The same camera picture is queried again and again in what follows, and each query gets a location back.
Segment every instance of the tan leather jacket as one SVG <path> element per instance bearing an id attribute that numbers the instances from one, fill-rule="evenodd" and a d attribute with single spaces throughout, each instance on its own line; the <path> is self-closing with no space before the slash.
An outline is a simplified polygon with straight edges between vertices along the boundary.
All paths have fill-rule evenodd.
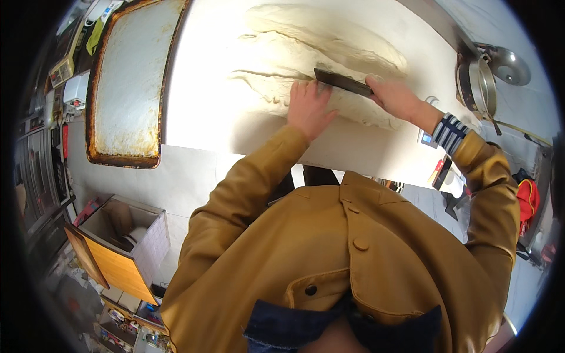
<path id="1" fill-rule="evenodd" d="M 502 320 L 518 240 L 518 190 L 502 152 L 471 131 L 453 155 L 474 192 L 464 245 L 401 195 L 353 172 L 265 210 L 308 148 L 292 127 L 237 162 L 192 214 L 162 315 L 179 352 L 245 352 L 257 299 L 359 310 L 397 324 L 442 309 L 438 352 L 481 352 Z M 308 296 L 305 288 L 318 287 Z"/>

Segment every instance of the bench scraper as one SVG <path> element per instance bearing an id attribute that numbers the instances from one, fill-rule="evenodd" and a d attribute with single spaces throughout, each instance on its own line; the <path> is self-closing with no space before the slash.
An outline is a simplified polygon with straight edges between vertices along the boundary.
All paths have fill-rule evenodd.
<path id="1" fill-rule="evenodd" d="M 314 74 L 318 81 L 325 84 L 343 88 L 349 92 L 357 93 L 365 97 L 369 97 L 373 94 L 373 91 L 369 86 L 338 73 L 314 68 Z"/>

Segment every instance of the jacket button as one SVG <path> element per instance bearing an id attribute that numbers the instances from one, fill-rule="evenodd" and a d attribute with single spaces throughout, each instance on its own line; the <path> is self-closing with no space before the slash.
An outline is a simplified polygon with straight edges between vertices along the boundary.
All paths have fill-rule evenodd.
<path id="1" fill-rule="evenodd" d="M 357 248 L 357 250 L 360 251 L 365 251 L 369 249 L 369 243 L 364 238 L 357 238 L 353 240 L 353 246 L 355 246 L 355 248 Z"/>
<path id="2" fill-rule="evenodd" d="M 304 293 L 306 293 L 306 295 L 312 296 L 316 294 L 317 291 L 318 291 L 318 287 L 316 287 L 316 285 L 311 284 L 308 287 L 306 287 Z"/>

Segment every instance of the red bag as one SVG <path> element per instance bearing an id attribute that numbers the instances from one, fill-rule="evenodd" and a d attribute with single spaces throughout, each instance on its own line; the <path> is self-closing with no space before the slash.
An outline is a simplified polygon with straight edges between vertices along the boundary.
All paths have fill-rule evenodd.
<path id="1" fill-rule="evenodd" d="M 522 180 L 518 185 L 516 197 L 520 203 L 520 236 L 523 236 L 540 205 L 540 193 L 536 183 L 530 179 Z"/>

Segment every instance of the baking tray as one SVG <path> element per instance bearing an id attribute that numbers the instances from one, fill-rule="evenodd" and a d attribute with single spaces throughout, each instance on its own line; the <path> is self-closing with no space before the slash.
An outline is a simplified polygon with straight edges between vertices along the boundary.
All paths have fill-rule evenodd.
<path id="1" fill-rule="evenodd" d="M 141 169 L 159 164 L 167 76 L 189 2 L 138 0 L 108 19 L 86 95 L 91 163 Z"/>

